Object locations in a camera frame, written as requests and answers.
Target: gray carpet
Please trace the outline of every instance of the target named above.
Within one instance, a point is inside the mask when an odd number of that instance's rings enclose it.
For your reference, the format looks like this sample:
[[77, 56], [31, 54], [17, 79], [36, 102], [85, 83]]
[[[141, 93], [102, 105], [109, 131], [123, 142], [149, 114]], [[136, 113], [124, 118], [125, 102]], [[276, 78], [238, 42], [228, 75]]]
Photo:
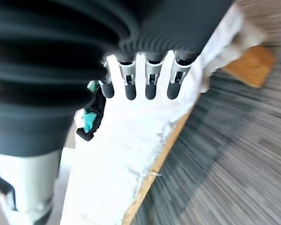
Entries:
[[241, 0], [278, 63], [261, 90], [217, 71], [134, 225], [281, 225], [281, 0]]

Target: wooden plank edge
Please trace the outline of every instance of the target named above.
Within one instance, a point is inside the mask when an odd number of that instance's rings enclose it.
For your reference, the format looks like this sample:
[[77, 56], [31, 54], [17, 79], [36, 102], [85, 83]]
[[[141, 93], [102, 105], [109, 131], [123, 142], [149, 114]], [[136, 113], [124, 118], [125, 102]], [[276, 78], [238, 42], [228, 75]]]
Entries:
[[[185, 114], [182, 118], [179, 119], [179, 121], [176, 123], [176, 127], [173, 130], [173, 132], [170, 134], [166, 144], [163, 147], [163, 150], [161, 151], [160, 155], [158, 156], [157, 160], [154, 162], [151, 171], [154, 173], [158, 173], [165, 162], [166, 157], [168, 156], [170, 150], [172, 149], [176, 139], [178, 138], [182, 128], [184, 127], [186, 121], [188, 120], [194, 106], [196, 105], [198, 99], [200, 97], [200, 94], [198, 95], [195, 103], [193, 106], [190, 108], [189, 112]], [[150, 190], [154, 180], [155, 180], [155, 175], [149, 174], [145, 180], [143, 181], [140, 190], [135, 197], [134, 202], [131, 204], [129, 209], [125, 212], [123, 220], [122, 220], [122, 225], [130, 225], [133, 218], [135, 217], [139, 207], [141, 206], [142, 202], [144, 201], [148, 191]]]

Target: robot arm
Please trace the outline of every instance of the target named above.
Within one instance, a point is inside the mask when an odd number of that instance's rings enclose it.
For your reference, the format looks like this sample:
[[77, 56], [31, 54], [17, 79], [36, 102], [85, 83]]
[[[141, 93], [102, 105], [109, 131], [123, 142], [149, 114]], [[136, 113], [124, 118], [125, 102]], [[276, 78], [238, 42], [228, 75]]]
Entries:
[[44, 225], [61, 149], [90, 80], [114, 95], [115, 53], [126, 96], [135, 54], [146, 55], [153, 99], [165, 54], [175, 50], [168, 97], [180, 85], [233, 0], [0, 0], [0, 204], [10, 224]]

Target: teal cloth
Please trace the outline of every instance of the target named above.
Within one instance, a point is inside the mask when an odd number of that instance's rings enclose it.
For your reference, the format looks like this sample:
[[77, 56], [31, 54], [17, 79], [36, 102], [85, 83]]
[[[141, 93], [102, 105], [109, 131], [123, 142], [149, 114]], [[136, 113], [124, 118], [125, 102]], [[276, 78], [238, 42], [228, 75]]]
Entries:
[[96, 117], [97, 117], [97, 115], [94, 114], [93, 112], [86, 113], [84, 110], [83, 120], [84, 120], [85, 125], [84, 125], [83, 129], [84, 129], [85, 133], [88, 133], [92, 129], [93, 122]]
[[[92, 82], [92, 84], [89, 86], [89, 90], [93, 93], [95, 93], [98, 89], [98, 87], [100, 86], [99, 82], [97, 81], [94, 81]], [[88, 133], [92, 127], [93, 127], [93, 123], [94, 123], [94, 120], [96, 119], [97, 115], [93, 112], [89, 112], [91, 110], [91, 107], [88, 108], [87, 110], [84, 109], [84, 114], [83, 114], [83, 120], [84, 120], [84, 131], [85, 133]]]

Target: wooden board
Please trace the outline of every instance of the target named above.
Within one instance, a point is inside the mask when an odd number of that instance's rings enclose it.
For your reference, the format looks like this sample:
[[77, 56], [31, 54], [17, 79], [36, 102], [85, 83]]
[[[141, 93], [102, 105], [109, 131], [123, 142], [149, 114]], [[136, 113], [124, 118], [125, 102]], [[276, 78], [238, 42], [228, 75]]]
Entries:
[[276, 57], [268, 49], [257, 45], [223, 67], [223, 70], [249, 86], [261, 88], [275, 62]]
[[[260, 88], [266, 81], [267, 76], [269, 75], [276, 57], [265, 47], [257, 45], [248, 49], [242, 56], [236, 61], [229, 63], [223, 69], [230, 75], [236, 77], [240, 81], [246, 83], [249, 86]], [[152, 167], [152, 172], [158, 173], [170, 152], [173, 144], [175, 143], [177, 137], [180, 134], [184, 124], [186, 123], [190, 113], [192, 112], [193, 107], [190, 109], [190, 112], [184, 115], [177, 123], [174, 131], [167, 140], [167, 143], [163, 147], [163, 150]], [[135, 197], [134, 202], [126, 211], [122, 225], [130, 225], [134, 216], [136, 215], [139, 207], [141, 206], [143, 200], [145, 199], [146, 194], [148, 193], [151, 185], [153, 184], [155, 175], [148, 175], [143, 181], [141, 188]]]
[[[158, 173], [160, 171], [166, 157], [168, 156], [170, 150], [172, 149], [172, 146], [174, 145], [177, 137], [179, 136], [180, 131], [184, 127], [184, 124], [186, 123], [189, 115], [191, 114], [194, 105], [192, 106], [190, 111], [177, 122], [176, 127], [175, 127], [174, 131], [171, 133], [170, 137], [168, 138], [166, 144], [164, 145], [162, 152], [158, 156], [157, 160], [154, 162], [154, 164], [152, 166], [152, 169], [151, 169], [151, 172]], [[145, 199], [146, 194], [150, 190], [155, 177], [156, 177], [155, 175], [150, 174], [145, 178], [145, 180], [143, 181], [143, 183], [140, 187], [140, 190], [139, 190], [137, 196], [135, 197], [134, 202], [129, 207], [129, 209], [126, 211], [126, 213], [123, 217], [122, 225], [130, 225], [131, 224], [134, 216], [137, 213], [137, 210], [141, 206], [142, 202]]]

